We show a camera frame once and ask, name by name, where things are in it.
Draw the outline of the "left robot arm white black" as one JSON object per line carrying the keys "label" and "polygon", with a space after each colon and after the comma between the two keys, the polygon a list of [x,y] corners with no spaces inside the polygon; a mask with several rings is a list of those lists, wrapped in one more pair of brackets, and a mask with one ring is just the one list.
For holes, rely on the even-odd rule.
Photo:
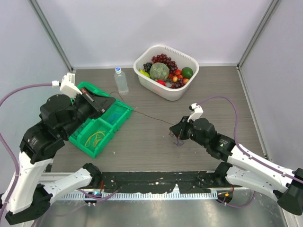
{"label": "left robot arm white black", "polygon": [[41,217],[69,192],[100,186],[102,173],[92,163],[51,184],[41,184],[39,179],[65,141],[88,119],[101,117],[115,101],[83,87],[74,97],[54,95],[40,107],[41,120],[24,134],[15,176],[1,195],[1,207],[7,210],[5,219],[10,225]]}

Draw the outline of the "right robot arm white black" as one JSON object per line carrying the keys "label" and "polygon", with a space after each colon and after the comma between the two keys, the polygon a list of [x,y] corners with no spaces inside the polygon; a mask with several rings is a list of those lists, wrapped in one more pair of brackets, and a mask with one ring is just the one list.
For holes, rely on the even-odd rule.
{"label": "right robot arm white black", "polygon": [[220,187],[228,183],[249,188],[264,194],[294,215],[303,213],[303,170],[279,166],[249,151],[234,139],[215,130],[207,119],[191,120],[184,116],[169,129],[180,140],[196,142],[212,157],[228,166],[214,174],[214,182]]}

